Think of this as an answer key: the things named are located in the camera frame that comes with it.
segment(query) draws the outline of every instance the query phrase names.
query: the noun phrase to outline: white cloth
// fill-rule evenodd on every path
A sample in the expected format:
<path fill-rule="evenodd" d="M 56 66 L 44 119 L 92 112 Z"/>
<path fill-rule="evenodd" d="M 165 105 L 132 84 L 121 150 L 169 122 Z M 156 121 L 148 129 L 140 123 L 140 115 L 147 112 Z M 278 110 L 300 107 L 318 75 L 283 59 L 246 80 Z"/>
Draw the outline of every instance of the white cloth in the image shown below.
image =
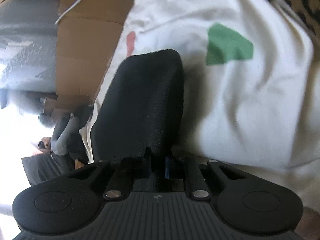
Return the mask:
<path fill-rule="evenodd" d="M 207 30 L 215 23 L 251 41 L 253 59 L 206 66 Z M 313 162 L 320 158 L 320 65 L 298 23 L 267 0 L 135 0 L 88 124 L 90 150 L 91 127 L 126 57 L 131 31 L 136 33 L 133 54 L 175 49 L 181 55 L 181 147 L 199 156 L 268 169 L 320 211 L 316 198 L 304 191 L 310 185 L 294 183 L 307 174 L 316 178 L 313 188 L 320 192 L 320 163 Z M 292 167 L 299 171 L 293 174 Z"/>

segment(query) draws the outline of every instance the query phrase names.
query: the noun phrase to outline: green patch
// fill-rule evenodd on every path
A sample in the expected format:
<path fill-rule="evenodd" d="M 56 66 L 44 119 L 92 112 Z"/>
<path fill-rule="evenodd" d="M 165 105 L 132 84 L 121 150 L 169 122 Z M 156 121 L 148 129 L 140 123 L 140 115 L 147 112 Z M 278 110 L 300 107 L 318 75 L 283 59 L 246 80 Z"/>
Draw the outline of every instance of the green patch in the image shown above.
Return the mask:
<path fill-rule="evenodd" d="M 208 36 L 207 66 L 253 57 L 253 43 L 235 30 L 217 23 L 209 28 Z"/>

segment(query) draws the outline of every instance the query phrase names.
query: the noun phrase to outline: grey sleeve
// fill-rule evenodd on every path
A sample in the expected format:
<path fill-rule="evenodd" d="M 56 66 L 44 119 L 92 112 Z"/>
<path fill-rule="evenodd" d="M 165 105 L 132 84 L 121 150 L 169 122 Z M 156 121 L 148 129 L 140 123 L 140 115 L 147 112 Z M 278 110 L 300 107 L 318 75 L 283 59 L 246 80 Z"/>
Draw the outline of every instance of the grey sleeve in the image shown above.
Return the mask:
<path fill-rule="evenodd" d="M 51 140 L 58 140 L 64 129 L 67 127 L 69 122 L 69 117 L 62 117 L 56 124 L 53 130 L 53 134 L 51 136 Z"/>
<path fill-rule="evenodd" d="M 57 140 L 51 138 L 51 149 L 54 154 L 63 156 L 68 154 L 67 141 L 71 133 L 79 132 L 80 120 L 78 117 L 70 118 L 66 128 Z"/>

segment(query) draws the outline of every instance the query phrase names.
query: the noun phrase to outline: metal rivet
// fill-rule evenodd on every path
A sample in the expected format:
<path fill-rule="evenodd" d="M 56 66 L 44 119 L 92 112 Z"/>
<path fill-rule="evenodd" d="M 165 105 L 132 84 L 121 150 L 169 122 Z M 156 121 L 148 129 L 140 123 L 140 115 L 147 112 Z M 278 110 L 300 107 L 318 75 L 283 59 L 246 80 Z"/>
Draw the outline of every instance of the metal rivet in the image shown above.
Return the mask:
<path fill-rule="evenodd" d="M 195 192 L 193 192 L 193 195 L 197 198 L 205 198 L 205 197 L 209 196 L 209 192 L 200 189 L 200 190 L 196 190 Z"/>
<path fill-rule="evenodd" d="M 109 190 L 106 192 L 106 196 L 109 198 L 117 198 L 121 196 L 121 192 L 119 190 Z"/>

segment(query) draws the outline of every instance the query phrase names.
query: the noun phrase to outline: ridged rubber surface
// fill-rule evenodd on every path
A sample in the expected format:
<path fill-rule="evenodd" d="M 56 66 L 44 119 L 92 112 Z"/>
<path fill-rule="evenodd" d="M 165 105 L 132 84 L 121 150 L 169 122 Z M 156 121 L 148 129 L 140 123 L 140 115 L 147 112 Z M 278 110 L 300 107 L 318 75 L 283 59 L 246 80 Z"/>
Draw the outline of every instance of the ridged rubber surface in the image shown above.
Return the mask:
<path fill-rule="evenodd" d="M 229 228 L 208 203 L 195 202 L 184 192 L 132 192 L 121 202 L 109 202 L 89 225 L 61 236 L 23 231 L 16 240 L 298 240 L 287 232 L 278 236 L 249 236 Z"/>

